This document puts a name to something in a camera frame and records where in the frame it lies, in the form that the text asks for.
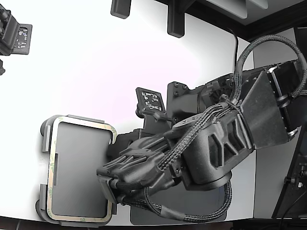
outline black braided cable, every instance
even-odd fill
[[[209,215],[186,215],[184,221],[190,222],[190,223],[204,223],[209,222],[212,220],[215,220],[219,217],[221,217],[230,207],[231,199],[232,199],[232,189],[231,189],[231,183],[227,182],[224,185],[225,189],[225,197],[224,197],[224,203],[223,205],[215,212]]]
[[[241,84],[242,84],[242,72],[243,72],[243,65],[248,57],[248,55],[251,53],[251,51],[257,47],[258,45],[264,43],[264,42],[268,42],[268,41],[277,41],[277,42],[282,42],[284,44],[286,44],[287,46],[289,46],[290,48],[292,48],[295,53],[298,56],[298,59],[301,63],[302,66],[302,72],[303,72],[303,78],[302,78],[302,82],[300,83],[300,85],[290,94],[290,96],[292,98],[296,98],[299,93],[302,91],[302,89],[304,88],[304,85],[306,83],[307,80],[307,63],[306,60],[304,58],[304,55],[302,54],[302,52],[299,50],[299,48],[296,46],[296,44],[294,44],[291,40],[279,36],[279,35],[266,35],[263,37],[260,37],[258,39],[256,39],[255,41],[251,42],[246,49],[243,51],[243,53],[241,54],[237,64],[236,64],[236,68],[235,68],[235,73],[234,73],[234,79],[235,79],[235,90],[233,91],[232,95],[231,95],[231,101],[233,102],[233,104],[236,104],[237,101],[240,98],[240,94],[241,94]]]
[[[142,208],[148,211],[152,211],[148,206],[145,200],[140,200],[140,199],[133,199],[133,198],[127,198],[125,197],[122,201],[123,205],[129,205],[129,206],[133,206],[133,207],[138,207],[138,208]],[[154,207],[159,210],[159,212],[161,212],[161,205],[157,205],[157,204],[153,204]]]
[[[225,190],[225,197],[224,197],[224,203],[223,205],[215,212],[209,214],[209,215],[187,215],[184,216],[184,222],[189,223],[205,223],[209,221],[213,221],[222,215],[225,214],[225,212],[229,209],[232,199],[232,189],[231,189],[231,183],[230,181],[227,182],[224,185]],[[133,207],[139,207],[148,211],[151,211],[158,216],[161,214],[162,206],[153,203],[148,196],[148,188],[144,190],[145,200],[138,200],[133,198],[124,198],[123,204],[124,205],[130,205]]]
[[[157,214],[158,216],[161,213],[161,210],[158,210],[155,206],[154,203],[151,202],[151,200],[149,199],[149,195],[148,195],[148,187],[144,188],[144,197],[145,197],[145,201],[147,204],[147,207],[155,214]]]
[[[202,116],[196,121],[196,123],[183,135],[179,142],[170,150],[170,153],[165,155],[158,164],[158,168],[165,171],[181,153],[190,145],[190,143],[198,135],[200,129],[202,129],[206,123],[212,118],[213,115],[223,111],[223,107],[220,104],[215,104],[205,110]]]

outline black robotic arm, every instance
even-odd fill
[[[288,68],[289,63],[243,72],[249,53],[266,41],[282,42],[296,52],[298,61],[291,64],[301,67],[298,72],[302,76],[295,88],[276,90],[281,88],[278,79],[283,78],[276,70]],[[284,37],[268,35],[243,51],[234,74],[195,89],[197,93],[188,94],[186,85],[172,83],[176,90],[168,88],[167,111],[159,93],[138,88],[137,115],[145,118],[144,130],[127,134],[128,141],[118,139],[128,147],[97,169],[105,197],[112,203],[143,208],[168,219],[199,223],[219,218],[231,203],[231,170],[254,150],[293,138],[295,129],[286,107],[304,95],[306,79],[307,63],[297,46]],[[181,102],[192,104],[189,109],[178,103],[180,95]],[[109,152],[116,155],[112,147]],[[195,216],[150,201],[150,195],[180,182],[187,190],[224,186],[224,204],[210,215]]]

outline braided cable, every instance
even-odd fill
[[[306,83],[307,80],[307,63],[306,60],[303,56],[303,54],[301,53],[301,51],[299,50],[299,48],[296,46],[296,44],[294,44],[291,40],[279,36],[279,35],[266,35],[263,37],[260,37],[258,39],[256,39],[255,41],[251,42],[246,49],[243,51],[243,53],[241,54],[236,68],[235,68],[235,73],[234,73],[234,79],[235,79],[235,90],[232,92],[231,95],[231,101],[233,101],[234,104],[237,103],[237,101],[240,98],[240,94],[241,94],[241,84],[242,84],[242,72],[243,72],[243,65],[248,57],[248,55],[251,53],[251,51],[257,47],[258,45],[264,43],[264,42],[268,42],[268,41],[277,41],[277,42],[281,42],[286,44],[287,46],[289,46],[290,48],[292,48],[295,53],[298,56],[298,59],[301,62],[302,65],[302,72],[303,72],[303,78],[302,78],[302,82],[300,83],[300,85],[290,94],[291,97],[296,98],[299,93],[302,91],[302,89],[304,88],[304,85]]]
[[[179,142],[170,150],[170,153],[165,155],[158,164],[158,168],[165,171],[169,165],[174,163],[180,154],[190,145],[190,143],[198,135],[206,123],[212,118],[213,115],[223,111],[220,104],[215,104],[207,108],[196,123],[183,135]]]

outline wire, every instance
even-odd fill
[[[235,34],[235,32],[230,29],[230,28],[227,28],[232,34],[233,36],[235,37],[235,40],[236,40],[236,47],[235,47],[235,60],[234,60],[234,71],[235,71],[235,68],[236,68],[236,61],[237,61],[237,57],[238,57],[238,48],[239,48],[239,39],[238,39],[238,36]]]
[[[16,230],[19,229],[20,223],[21,223],[21,219],[18,221],[18,224],[17,224],[17,226],[16,226]]]
[[[255,41],[251,42],[246,49],[242,52],[241,56],[239,57],[238,62],[236,63],[236,68],[234,72],[234,79],[235,79],[235,90],[232,92],[230,100],[236,104],[236,102],[239,100],[240,94],[241,94],[241,84],[242,84],[242,73],[243,73],[243,65],[251,53],[251,51],[257,47],[258,45],[268,42],[268,41],[277,41],[286,44],[290,48],[292,48],[295,53],[297,54],[297,57],[301,63],[302,67],[302,73],[303,73],[303,78],[302,82],[299,84],[299,86],[290,94],[292,98],[296,98],[299,93],[302,91],[302,89],[305,86],[305,83],[307,81],[307,62],[302,54],[302,52],[299,50],[299,48],[294,44],[291,40],[279,36],[279,35],[266,35],[263,37],[260,37],[256,39]]]
[[[154,204],[151,202],[151,200],[149,199],[149,195],[148,195],[148,187],[144,188],[144,197],[145,197],[145,201],[146,204],[148,206],[148,208],[155,214],[157,214],[158,216],[160,215],[160,211],[154,206]]]
[[[201,103],[201,94],[202,91],[204,90],[204,88],[206,88],[206,86],[204,85],[203,88],[200,91],[200,94],[197,97],[197,113],[200,114],[201,113],[201,109],[200,109],[200,103]]]
[[[296,199],[296,201],[293,202],[292,205],[290,205],[290,207],[287,208],[287,210],[284,212],[284,214],[283,214],[283,216],[282,216],[282,218],[280,219],[280,222],[279,222],[279,230],[282,229],[282,226],[283,226],[283,219],[284,219],[284,217],[287,215],[287,213],[289,212],[289,210],[300,200],[300,198],[302,198],[302,197],[306,194],[307,188],[306,188],[306,186],[304,186],[304,188],[305,188],[305,192],[304,192],[302,195],[300,195],[299,198]]]

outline white surface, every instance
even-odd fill
[[[172,81],[197,87],[233,71],[234,38],[186,15],[186,35],[167,34],[167,6],[133,0],[126,20],[110,15],[111,0],[2,0],[20,23],[33,24],[30,55],[3,57],[0,77],[0,216],[40,220],[39,185],[48,154],[39,133],[49,117],[103,119],[119,133],[142,127],[135,88],[162,93]],[[240,40],[239,53],[248,43]],[[252,57],[245,65],[253,68]],[[227,220],[251,218],[255,156],[233,170]],[[129,224],[118,207],[110,225]]]

